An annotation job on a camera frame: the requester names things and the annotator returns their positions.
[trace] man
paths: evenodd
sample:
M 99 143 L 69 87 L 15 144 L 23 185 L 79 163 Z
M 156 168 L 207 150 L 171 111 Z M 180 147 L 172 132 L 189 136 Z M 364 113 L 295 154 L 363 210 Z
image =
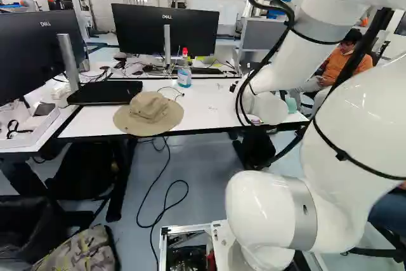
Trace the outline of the man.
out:
M 375 203 L 368 221 L 406 238 L 406 182 Z
M 361 40 L 361 38 L 361 32 L 356 29 L 351 29 L 339 46 L 330 54 L 320 67 L 321 69 L 325 69 L 323 75 L 313 76 L 302 86 L 289 91 L 291 97 L 296 100 L 298 110 L 301 109 L 300 93 L 319 91 L 315 97 L 315 103 L 311 110 L 311 116 L 313 117 L 315 115 L 316 111 L 320 108 L 329 93 L 331 86 L 336 82 L 338 75 L 351 57 L 355 45 Z M 365 55 L 353 75 L 370 68 L 372 68 L 372 58 L 370 55 Z

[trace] spray bottle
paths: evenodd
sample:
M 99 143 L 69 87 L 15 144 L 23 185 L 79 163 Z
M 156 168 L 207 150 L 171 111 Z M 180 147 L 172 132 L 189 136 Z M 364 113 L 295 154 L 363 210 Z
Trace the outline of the spray bottle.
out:
M 192 71 L 188 66 L 188 48 L 182 49 L 183 67 L 178 67 L 178 84 L 188 88 L 192 85 Z

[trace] laptop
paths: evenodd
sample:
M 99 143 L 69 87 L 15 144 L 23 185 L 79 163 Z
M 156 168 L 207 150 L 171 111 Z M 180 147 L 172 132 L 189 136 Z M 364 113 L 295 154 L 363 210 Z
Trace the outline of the laptop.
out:
M 142 90 L 141 81 L 101 81 L 87 83 L 72 93 L 67 102 L 71 105 L 122 105 Z

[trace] camouflage backpack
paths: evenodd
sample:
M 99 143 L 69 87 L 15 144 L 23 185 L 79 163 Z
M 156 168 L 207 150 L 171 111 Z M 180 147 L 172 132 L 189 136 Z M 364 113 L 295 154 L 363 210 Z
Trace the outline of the camouflage backpack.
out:
M 117 264 L 106 227 L 97 225 L 65 241 L 31 271 L 115 271 Z

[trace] beige bucket hat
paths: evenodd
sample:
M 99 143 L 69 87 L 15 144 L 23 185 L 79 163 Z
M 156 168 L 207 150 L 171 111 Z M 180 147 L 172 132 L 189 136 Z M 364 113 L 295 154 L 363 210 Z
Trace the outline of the beige bucket hat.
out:
M 120 107 L 113 122 L 134 136 L 154 136 L 169 131 L 183 118 L 183 108 L 159 92 L 140 92 L 129 105 Z

